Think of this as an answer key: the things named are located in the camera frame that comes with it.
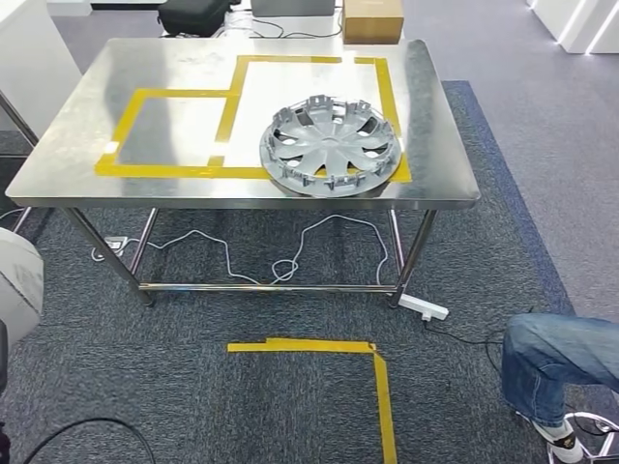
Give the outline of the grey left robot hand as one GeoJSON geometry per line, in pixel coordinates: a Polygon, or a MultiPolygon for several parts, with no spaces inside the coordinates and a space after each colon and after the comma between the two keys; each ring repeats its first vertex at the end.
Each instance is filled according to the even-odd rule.
{"type": "Polygon", "coordinates": [[[0,395],[2,395],[8,384],[9,338],[6,325],[0,321],[0,395]]]}

